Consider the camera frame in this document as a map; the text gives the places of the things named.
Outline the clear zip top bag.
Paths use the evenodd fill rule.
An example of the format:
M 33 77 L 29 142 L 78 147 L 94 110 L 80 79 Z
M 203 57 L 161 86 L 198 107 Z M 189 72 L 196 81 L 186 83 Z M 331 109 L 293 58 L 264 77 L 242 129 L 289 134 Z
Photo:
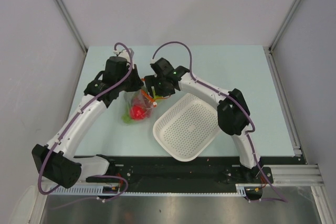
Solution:
M 134 124 L 151 117 L 157 105 L 169 96 L 158 96 L 152 88 L 153 97 L 149 95 L 145 86 L 135 92 L 126 92 L 123 95 L 125 101 L 125 111 L 121 119 L 125 124 Z

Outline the red fake apple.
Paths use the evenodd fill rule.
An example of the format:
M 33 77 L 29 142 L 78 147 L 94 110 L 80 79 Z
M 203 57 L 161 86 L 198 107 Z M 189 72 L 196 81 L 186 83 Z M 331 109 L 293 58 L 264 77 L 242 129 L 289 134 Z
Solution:
M 138 105 L 132 106 L 132 118 L 135 121 L 143 120 L 146 118 L 146 110 Z

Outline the green fake grapes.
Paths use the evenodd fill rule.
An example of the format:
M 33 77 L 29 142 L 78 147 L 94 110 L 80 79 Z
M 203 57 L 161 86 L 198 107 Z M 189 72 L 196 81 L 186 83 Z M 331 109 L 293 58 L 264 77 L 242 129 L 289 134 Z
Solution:
M 134 119 L 132 118 L 132 105 L 127 103 L 125 105 L 124 113 L 122 115 L 122 120 L 125 124 L 132 124 L 134 122 Z

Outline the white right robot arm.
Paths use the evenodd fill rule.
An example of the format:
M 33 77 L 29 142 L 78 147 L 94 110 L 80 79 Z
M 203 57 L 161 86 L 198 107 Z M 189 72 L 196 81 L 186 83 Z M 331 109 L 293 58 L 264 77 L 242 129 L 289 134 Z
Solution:
M 260 156 L 251 140 L 250 133 L 255 125 L 242 92 L 216 87 L 192 73 L 191 68 L 174 68 L 164 58 L 152 60 L 150 64 L 154 75 L 144 77 L 150 96 L 168 97 L 176 91 L 196 96 L 217 111 L 217 124 L 230 135 L 239 153 L 243 179 L 254 183 L 261 177 Z

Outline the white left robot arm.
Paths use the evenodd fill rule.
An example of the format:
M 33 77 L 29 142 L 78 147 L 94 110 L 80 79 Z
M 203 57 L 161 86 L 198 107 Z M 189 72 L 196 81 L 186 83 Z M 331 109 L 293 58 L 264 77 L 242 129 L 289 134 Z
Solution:
M 121 92 L 142 88 L 143 82 L 132 58 L 133 51 L 128 49 L 111 56 L 105 69 L 87 85 L 79 105 L 65 125 L 47 144 L 37 144 L 32 149 L 39 184 L 43 177 L 63 188 L 70 188 L 77 181 L 92 176 L 99 176 L 105 182 L 115 178 L 116 169 L 102 155 L 75 158 L 75 153 L 93 123 Z

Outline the white perforated plastic basket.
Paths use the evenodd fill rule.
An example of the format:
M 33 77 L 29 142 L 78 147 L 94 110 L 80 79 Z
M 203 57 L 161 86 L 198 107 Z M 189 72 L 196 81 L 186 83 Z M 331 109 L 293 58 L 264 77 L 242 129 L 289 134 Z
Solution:
M 153 125 L 156 141 L 180 162 L 196 159 L 220 132 L 216 110 L 189 93 Z

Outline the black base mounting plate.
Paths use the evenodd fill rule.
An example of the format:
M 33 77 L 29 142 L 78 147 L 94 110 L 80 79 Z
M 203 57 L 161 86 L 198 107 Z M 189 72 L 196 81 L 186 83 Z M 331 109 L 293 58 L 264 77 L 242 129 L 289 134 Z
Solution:
M 172 157 L 99 155 L 109 162 L 107 175 L 120 175 L 132 183 L 143 178 L 218 179 L 225 183 L 259 183 L 265 179 L 258 167 L 245 168 L 238 157 L 198 157 L 190 162 Z

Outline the aluminium frame rail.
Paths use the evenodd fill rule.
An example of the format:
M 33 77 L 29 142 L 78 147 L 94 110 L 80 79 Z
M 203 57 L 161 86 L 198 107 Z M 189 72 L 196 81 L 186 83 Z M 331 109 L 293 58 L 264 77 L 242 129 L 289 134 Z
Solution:
M 271 166 L 272 171 L 275 172 L 275 185 L 295 187 L 324 186 L 318 164 L 311 162 L 308 156 L 307 141 L 300 132 L 300 123 L 297 121 L 295 104 L 289 93 L 290 89 L 287 87 L 288 79 L 278 67 L 274 52 L 269 47 L 264 47 L 264 52 L 294 151 L 294 157 L 290 158 L 288 164 Z

